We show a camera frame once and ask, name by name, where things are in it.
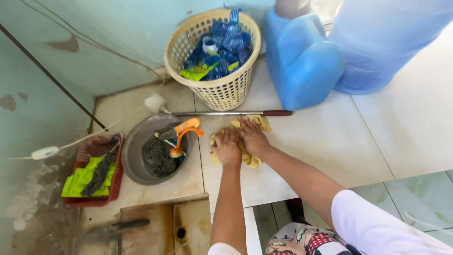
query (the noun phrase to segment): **blue plastic container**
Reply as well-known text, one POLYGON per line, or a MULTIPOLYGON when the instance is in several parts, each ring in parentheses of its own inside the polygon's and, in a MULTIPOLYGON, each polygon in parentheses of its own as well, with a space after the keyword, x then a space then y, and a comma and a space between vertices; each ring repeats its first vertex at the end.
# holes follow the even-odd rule
POLYGON ((381 89, 452 19, 453 0, 344 0, 329 34, 347 63, 334 89, 381 89))
POLYGON ((340 51, 327 41, 312 12, 288 20, 272 8, 265 17, 264 39, 267 68, 286 110, 322 103, 343 74, 340 51))

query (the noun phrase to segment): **beige plastic basket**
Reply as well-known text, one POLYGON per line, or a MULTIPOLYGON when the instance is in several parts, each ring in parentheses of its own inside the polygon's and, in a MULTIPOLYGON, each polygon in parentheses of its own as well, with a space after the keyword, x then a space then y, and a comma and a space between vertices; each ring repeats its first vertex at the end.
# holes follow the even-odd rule
POLYGON ((230 17, 228 9, 211 10, 184 21, 170 36, 165 46, 164 62, 170 75, 201 98, 209 108, 216 111, 228 111, 239 107, 247 97, 250 88, 252 64, 261 49, 261 33, 255 21, 239 12, 239 25, 242 31, 251 36, 253 53, 245 65, 237 71, 218 80, 197 82, 182 77, 179 72, 197 45, 200 35, 209 33, 213 20, 227 23, 230 17))

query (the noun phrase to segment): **floor drain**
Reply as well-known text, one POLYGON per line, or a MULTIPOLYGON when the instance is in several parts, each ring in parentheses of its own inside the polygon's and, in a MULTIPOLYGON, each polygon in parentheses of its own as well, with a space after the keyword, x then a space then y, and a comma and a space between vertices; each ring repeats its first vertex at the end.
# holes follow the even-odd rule
POLYGON ((179 239, 183 239, 186 236, 186 230, 184 228, 179 228, 178 231, 176 232, 176 236, 179 239))

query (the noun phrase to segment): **white sleeve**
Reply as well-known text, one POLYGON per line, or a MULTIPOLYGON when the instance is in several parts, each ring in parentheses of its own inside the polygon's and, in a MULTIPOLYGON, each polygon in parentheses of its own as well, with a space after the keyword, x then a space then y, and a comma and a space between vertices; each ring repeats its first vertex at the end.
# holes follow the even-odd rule
POLYGON ((350 190, 332 202, 338 235, 364 254, 453 254, 453 248, 407 225, 350 190))
POLYGON ((239 251, 226 243, 216 243, 211 248, 207 255, 241 255, 239 251))

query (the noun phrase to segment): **person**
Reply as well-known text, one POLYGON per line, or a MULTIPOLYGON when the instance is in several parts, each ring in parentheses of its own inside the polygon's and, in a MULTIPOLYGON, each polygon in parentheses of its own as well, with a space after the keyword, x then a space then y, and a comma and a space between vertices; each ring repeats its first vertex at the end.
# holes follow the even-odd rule
POLYGON ((208 255, 246 255, 241 199, 242 139, 247 151, 274 169, 331 227, 293 222, 270 240, 266 255, 453 254, 453 249, 416 230, 346 189, 315 167, 271 146, 256 123, 216 135, 212 146, 223 167, 208 255))

